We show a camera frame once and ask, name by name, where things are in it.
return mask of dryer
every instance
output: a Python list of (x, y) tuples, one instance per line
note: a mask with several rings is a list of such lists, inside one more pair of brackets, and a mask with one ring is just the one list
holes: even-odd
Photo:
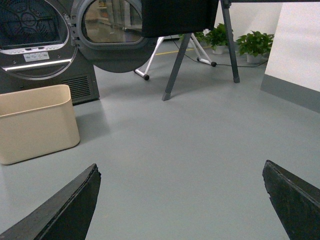
[(157, 39), (141, 29), (140, 0), (2, 0), (0, 94), (67, 84), (73, 104), (96, 100), (94, 65), (124, 73), (150, 58)]

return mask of plastic bin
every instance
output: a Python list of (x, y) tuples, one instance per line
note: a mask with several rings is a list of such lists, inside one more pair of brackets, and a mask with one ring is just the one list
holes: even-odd
[(0, 163), (13, 164), (80, 142), (68, 85), (0, 94)]

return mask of washing machine door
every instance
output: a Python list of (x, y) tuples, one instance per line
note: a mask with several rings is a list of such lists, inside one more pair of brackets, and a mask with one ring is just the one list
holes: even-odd
[(151, 57), (157, 38), (141, 37), (141, 0), (74, 0), (66, 15), (73, 42), (95, 66), (125, 73)]

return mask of white flower pot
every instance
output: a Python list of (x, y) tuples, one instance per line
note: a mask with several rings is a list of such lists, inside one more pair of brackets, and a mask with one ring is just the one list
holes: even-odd
[(193, 48), (194, 46), (192, 45), (191, 41), (188, 42), (188, 48)]
[(253, 55), (249, 55), (249, 54), (246, 55), (246, 61), (249, 64), (259, 64), (259, 63), (261, 63), (261, 60), (262, 60), (261, 54), (259, 54), (258, 56), (253, 56)]
[(223, 54), (226, 46), (215, 46), (215, 50), (212, 50), (214, 54)]

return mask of white stand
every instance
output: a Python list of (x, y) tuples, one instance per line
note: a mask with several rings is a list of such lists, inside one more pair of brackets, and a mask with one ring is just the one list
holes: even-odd
[[(155, 49), (154, 49), (154, 51), (153, 51), (153, 53), (152, 53), (152, 55), (151, 55), (151, 57), (150, 57), (150, 59), (149, 59), (149, 63), (148, 63), (148, 65), (146, 66), (145, 71), (142, 72), (142, 71), (141, 71), (141, 68), (138, 68), (138, 69), (134, 70), (134, 72), (135, 72), (136, 74), (140, 75), (140, 76), (141, 76), (144, 80), (146, 80), (146, 81), (149, 80), (149, 78), (150, 78), (150, 76), (149, 76), (147, 73), (148, 73), (149, 68), (150, 68), (150, 66), (151, 66), (151, 63), (152, 63), (152, 61), (153, 61), (153, 59), (154, 59), (154, 57), (155, 57), (155, 55), (156, 55), (156, 53), (157, 53), (157, 51), (158, 51), (158, 48), (159, 48), (159, 46), (161, 45), (161, 43), (164, 41), (164, 39), (165, 39), (164, 36), (158, 38), (158, 41), (157, 41), (156, 46), (155, 46)], [(212, 67), (215, 67), (215, 66), (217, 65), (216, 62), (213, 62), (213, 61), (210, 59), (210, 57), (209, 57), (208, 54), (205, 52), (205, 50), (202, 48), (202, 46), (200, 45), (200, 43), (198, 42), (196, 36), (195, 36), (193, 33), (191, 34), (190, 43), (191, 43), (192, 47), (194, 48), (195, 53), (196, 53), (197, 56), (198, 56), (197, 59), (196, 59), (198, 62), (202, 62), (202, 63), (204, 63), (204, 64), (211, 65)], [(203, 58), (201, 57), (201, 55), (200, 55), (197, 47), (198, 47), (198, 48), (200, 49), (200, 51), (204, 54), (204, 56), (206, 57), (206, 59), (203, 59)]]

